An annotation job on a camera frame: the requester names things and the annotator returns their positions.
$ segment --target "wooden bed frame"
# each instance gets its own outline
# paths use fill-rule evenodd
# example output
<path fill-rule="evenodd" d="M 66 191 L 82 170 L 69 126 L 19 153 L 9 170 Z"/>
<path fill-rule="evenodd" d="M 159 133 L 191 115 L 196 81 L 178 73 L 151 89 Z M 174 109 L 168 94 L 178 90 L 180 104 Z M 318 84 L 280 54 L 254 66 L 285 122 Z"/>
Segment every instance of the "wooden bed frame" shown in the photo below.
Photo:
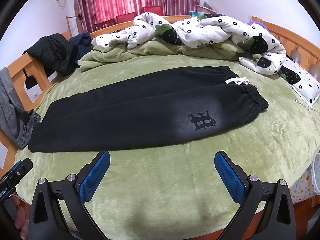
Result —
<path fill-rule="evenodd" d="M 175 22 L 182 19 L 187 19 L 190 16 L 165 16 L 164 18 L 169 22 Z M 280 42 L 284 45 L 286 48 L 287 54 L 290 55 L 292 50 L 297 50 L 301 54 L 301 63 L 300 65 L 308 70 L 311 64 L 316 64 L 320 68 L 320 48 L 312 44 L 310 41 L 307 41 L 305 38 L 302 38 L 301 36 L 283 28 L 278 25 L 265 22 L 257 17 L 252 17 L 253 21 L 261 21 L 265 24 L 265 26 L 270 30 L 270 32 L 280 40 Z M 133 21 L 130 22 L 124 22 L 117 25 L 113 25 L 107 28 L 103 28 L 101 30 L 95 31 L 91 33 L 91 38 L 95 38 L 101 34 L 110 33 L 117 30 L 122 30 L 124 28 L 132 26 Z M 69 39 L 70 34 L 69 32 L 63 33 L 63 35 Z M 21 57 L 19 57 L 17 60 L 15 60 L 13 63 L 11 63 L 8 67 L 10 76 L 12 78 L 12 82 L 16 88 L 16 91 L 21 99 L 21 102 L 26 110 L 34 109 L 37 107 L 37 105 L 40 103 L 42 97 L 44 96 L 44 93 L 56 82 L 59 81 L 60 76 L 58 75 L 55 77 L 51 82 L 49 82 L 45 72 L 44 72 L 44 66 L 38 62 L 36 59 L 29 56 L 27 53 L 23 54 Z M 40 95 L 37 97 L 37 99 L 32 103 L 29 99 L 25 89 L 24 89 L 24 82 L 26 80 L 27 76 L 33 76 L 41 89 Z M 0 142 L 7 148 L 7 153 L 4 160 L 4 166 L 3 169 L 0 168 L 0 176 L 2 176 L 6 171 L 8 171 L 13 165 L 14 165 L 14 158 L 17 153 L 17 146 L 0 130 Z M 312 201 L 309 200 L 311 204 L 308 204 L 310 208 L 312 208 L 313 205 L 320 204 L 320 198 L 317 196 L 312 198 Z"/>

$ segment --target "gray denim jeans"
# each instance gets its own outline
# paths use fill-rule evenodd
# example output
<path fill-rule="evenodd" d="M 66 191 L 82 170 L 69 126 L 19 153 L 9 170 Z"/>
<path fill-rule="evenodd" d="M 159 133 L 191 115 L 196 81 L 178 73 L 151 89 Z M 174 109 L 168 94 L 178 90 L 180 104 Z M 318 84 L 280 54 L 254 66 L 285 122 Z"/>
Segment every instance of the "gray denim jeans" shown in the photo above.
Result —
<path fill-rule="evenodd" d="M 0 129 L 22 149 L 28 144 L 33 126 L 40 122 L 40 119 L 35 110 L 24 110 L 8 69 L 1 69 Z"/>

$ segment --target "black sweatpants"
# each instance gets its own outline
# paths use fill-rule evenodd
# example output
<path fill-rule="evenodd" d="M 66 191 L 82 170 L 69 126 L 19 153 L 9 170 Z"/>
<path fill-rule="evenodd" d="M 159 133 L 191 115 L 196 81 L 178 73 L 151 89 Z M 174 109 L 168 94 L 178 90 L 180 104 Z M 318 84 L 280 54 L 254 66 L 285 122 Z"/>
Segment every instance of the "black sweatpants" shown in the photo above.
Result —
<path fill-rule="evenodd" d="M 228 66 L 181 67 L 53 102 L 29 150 L 68 152 L 164 146 L 212 136 L 253 120 L 268 103 Z"/>

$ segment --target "printed logo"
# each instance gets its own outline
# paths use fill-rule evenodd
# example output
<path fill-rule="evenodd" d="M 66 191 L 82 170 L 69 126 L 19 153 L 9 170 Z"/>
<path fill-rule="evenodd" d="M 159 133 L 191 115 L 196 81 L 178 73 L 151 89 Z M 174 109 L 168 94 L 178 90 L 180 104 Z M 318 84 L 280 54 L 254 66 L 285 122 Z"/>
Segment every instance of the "printed logo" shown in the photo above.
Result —
<path fill-rule="evenodd" d="M 194 123 L 194 125 L 196 126 L 196 131 L 201 128 L 206 129 L 205 127 L 216 126 L 216 120 L 211 118 L 208 111 L 207 115 L 204 115 L 204 113 L 198 113 L 198 115 L 199 116 L 196 117 L 193 114 L 188 115 L 188 117 L 191 117 L 190 122 Z"/>
<path fill-rule="evenodd" d="M 3 191 L 0 192 L 0 197 L 2 197 L 4 195 L 4 193 L 6 193 L 8 191 L 8 189 L 5 187 Z"/>

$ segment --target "green fleece blanket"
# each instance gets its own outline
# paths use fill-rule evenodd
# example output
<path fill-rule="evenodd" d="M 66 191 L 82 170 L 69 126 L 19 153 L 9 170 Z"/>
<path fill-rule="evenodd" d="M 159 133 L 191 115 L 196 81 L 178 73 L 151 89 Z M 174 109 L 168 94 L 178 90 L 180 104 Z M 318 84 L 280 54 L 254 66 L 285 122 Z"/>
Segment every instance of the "green fleece blanket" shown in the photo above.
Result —
<path fill-rule="evenodd" d="M 134 49 L 127 49 L 126 43 L 111 41 L 108 47 L 96 45 L 93 50 L 84 55 L 79 61 L 80 71 L 105 65 L 106 63 L 122 62 L 139 56 L 146 55 L 188 55 L 193 57 L 238 60 L 245 51 L 236 46 L 232 41 L 226 40 L 215 44 L 201 44 L 193 49 L 185 45 L 170 45 L 161 39 L 153 38 Z"/>
<path fill-rule="evenodd" d="M 84 73 L 77 69 L 44 97 L 37 108 L 41 116 L 51 102 L 75 93 L 169 68 L 220 65 L 229 65 L 257 84 L 269 108 L 253 122 L 214 137 L 167 147 L 111 151 L 110 168 L 92 201 L 86 203 L 109 239 L 186 239 L 224 228 L 239 205 L 232 202 L 214 167 L 215 153 L 224 150 L 247 174 L 262 181 L 283 178 L 291 186 L 319 150 L 319 120 L 278 75 L 263 76 L 239 63 L 185 55 L 133 57 Z M 16 161 L 26 157 L 33 161 L 33 169 L 17 187 L 19 195 L 31 203 L 39 178 L 65 179 L 96 154 L 19 151 Z M 72 226 L 64 204 L 62 209 Z"/>

